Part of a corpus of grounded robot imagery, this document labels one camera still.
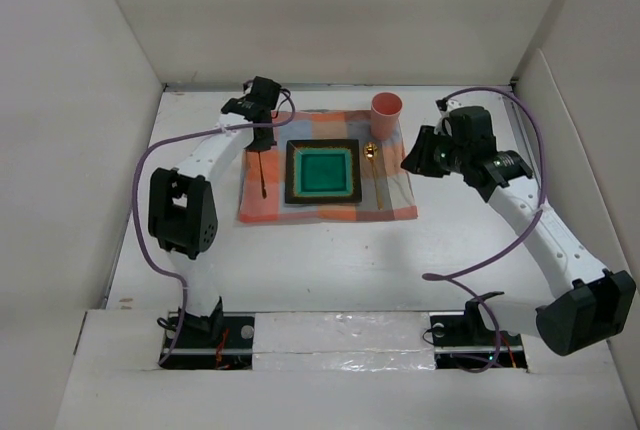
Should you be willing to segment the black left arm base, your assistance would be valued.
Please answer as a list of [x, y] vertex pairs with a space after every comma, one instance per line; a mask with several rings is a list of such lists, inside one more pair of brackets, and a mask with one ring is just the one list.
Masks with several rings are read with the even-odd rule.
[[184, 326], [172, 352], [174, 333], [165, 330], [160, 367], [166, 370], [251, 370], [255, 315], [226, 313], [213, 335]]

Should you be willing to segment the gold spoon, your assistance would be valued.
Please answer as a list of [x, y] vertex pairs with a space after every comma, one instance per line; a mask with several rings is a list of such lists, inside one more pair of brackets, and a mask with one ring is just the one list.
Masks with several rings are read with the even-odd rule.
[[369, 162], [372, 172], [373, 184], [376, 194], [377, 209], [382, 210], [384, 203], [378, 186], [378, 172], [376, 167], [376, 160], [378, 155], [378, 147], [374, 142], [368, 142], [363, 147], [363, 155]]

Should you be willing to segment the square green black plate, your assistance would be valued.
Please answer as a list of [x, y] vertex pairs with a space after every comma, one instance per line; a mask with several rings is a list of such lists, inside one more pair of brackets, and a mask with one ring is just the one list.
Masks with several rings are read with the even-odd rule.
[[284, 201], [293, 205], [362, 201], [360, 146], [356, 139], [288, 140]]

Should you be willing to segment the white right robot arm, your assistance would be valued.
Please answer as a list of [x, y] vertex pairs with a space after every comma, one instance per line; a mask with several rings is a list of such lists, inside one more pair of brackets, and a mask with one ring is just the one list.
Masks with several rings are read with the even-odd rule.
[[436, 126], [420, 128], [402, 168], [425, 177], [459, 174], [513, 229], [542, 271], [549, 301], [511, 300], [494, 291], [467, 302], [473, 312], [462, 331], [483, 344], [498, 329], [541, 338], [559, 356], [620, 334], [636, 284], [611, 272], [548, 206], [542, 184], [515, 151], [501, 151], [489, 112], [480, 106], [449, 110]]

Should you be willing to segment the pink plastic cup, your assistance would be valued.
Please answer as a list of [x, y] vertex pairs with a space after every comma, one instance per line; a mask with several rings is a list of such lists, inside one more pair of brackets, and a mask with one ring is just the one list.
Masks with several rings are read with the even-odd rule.
[[371, 101], [371, 134], [378, 140], [389, 139], [395, 130], [403, 108], [401, 98], [391, 92], [375, 95]]

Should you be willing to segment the gold fork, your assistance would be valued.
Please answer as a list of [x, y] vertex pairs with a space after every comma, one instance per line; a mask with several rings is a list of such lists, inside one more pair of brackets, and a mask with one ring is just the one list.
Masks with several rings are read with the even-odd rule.
[[262, 153], [263, 152], [258, 152], [257, 153], [257, 155], [258, 155], [257, 158], [258, 158], [259, 175], [260, 175], [261, 196], [262, 196], [263, 199], [266, 199], [268, 197], [268, 192], [267, 192], [265, 176], [264, 176]]

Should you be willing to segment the checkered orange blue cloth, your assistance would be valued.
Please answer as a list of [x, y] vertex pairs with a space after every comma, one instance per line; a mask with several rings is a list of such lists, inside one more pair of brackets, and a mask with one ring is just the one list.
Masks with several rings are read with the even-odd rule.
[[237, 214], [245, 224], [293, 220], [331, 220], [347, 222], [382, 222], [412, 220], [418, 210], [408, 173], [401, 168], [405, 158], [399, 126], [393, 135], [376, 143], [378, 186], [384, 203], [377, 209], [376, 194], [369, 162], [361, 158], [363, 199], [360, 203], [336, 205], [289, 205], [284, 201], [285, 157], [288, 140], [356, 139], [361, 145], [372, 142], [368, 110], [300, 111], [293, 121], [274, 130], [277, 145], [262, 153], [268, 197], [261, 196], [258, 155], [247, 152], [243, 162], [243, 186]]

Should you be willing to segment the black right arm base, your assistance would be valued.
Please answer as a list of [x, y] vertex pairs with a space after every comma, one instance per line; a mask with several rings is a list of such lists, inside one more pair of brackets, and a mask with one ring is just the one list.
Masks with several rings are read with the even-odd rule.
[[527, 369], [523, 340], [520, 335], [502, 331], [500, 350], [496, 354], [496, 335], [476, 325], [462, 311], [433, 312], [422, 331], [422, 340], [434, 350], [436, 368], [476, 372], [489, 363], [491, 369]]

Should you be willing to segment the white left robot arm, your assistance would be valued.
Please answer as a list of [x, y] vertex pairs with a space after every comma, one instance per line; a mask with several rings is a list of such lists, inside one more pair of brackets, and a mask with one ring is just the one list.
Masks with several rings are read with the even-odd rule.
[[293, 119], [288, 116], [279, 123], [275, 121], [273, 112], [281, 99], [291, 102], [290, 91], [252, 87], [249, 93], [223, 105], [214, 128], [159, 141], [148, 148], [136, 167], [133, 199], [138, 197], [142, 169], [151, 152], [174, 143], [201, 140], [177, 166], [158, 168], [149, 180], [148, 233], [161, 250], [183, 258], [173, 270], [154, 262], [142, 236], [139, 204], [132, 207], [136, 237], [147, 265], [155, 273], [176, 280], [181, 288], [177, 319], [165, 320], [163, 325], [175, 335], [188, 333], [201, 346], [212, 346], [220, 340], [224, 319], [222, 298], [212, 293], [211, 278], [195, 269], [197, 257], [209, 250], [218, 230], [213, 185], [239, 154], [246, 150], [265, 152], [275, 146], [274, 129]]

